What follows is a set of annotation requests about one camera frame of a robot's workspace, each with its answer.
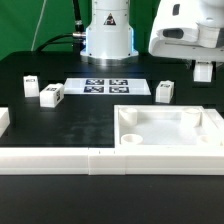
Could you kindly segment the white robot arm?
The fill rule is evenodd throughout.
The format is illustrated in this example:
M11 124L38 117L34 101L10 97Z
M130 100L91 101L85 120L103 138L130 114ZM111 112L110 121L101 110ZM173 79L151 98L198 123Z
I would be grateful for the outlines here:
M138 55L129 25L130 0L92 0L81 57L106 65ZM209 82L215 62L224 62L224 0L160 0L148 52L195 62L196 82Z

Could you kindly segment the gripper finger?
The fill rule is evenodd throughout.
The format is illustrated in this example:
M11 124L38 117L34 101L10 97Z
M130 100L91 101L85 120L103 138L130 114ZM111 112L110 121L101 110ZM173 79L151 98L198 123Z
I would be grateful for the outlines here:
M213 64L211 62L196 62L193 79L195 82L210 82L212 79Z

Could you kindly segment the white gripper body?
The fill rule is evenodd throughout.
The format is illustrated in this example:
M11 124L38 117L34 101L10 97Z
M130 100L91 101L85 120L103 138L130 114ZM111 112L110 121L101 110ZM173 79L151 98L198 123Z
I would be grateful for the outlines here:
M149 53L224 62L224 0L161 0Z

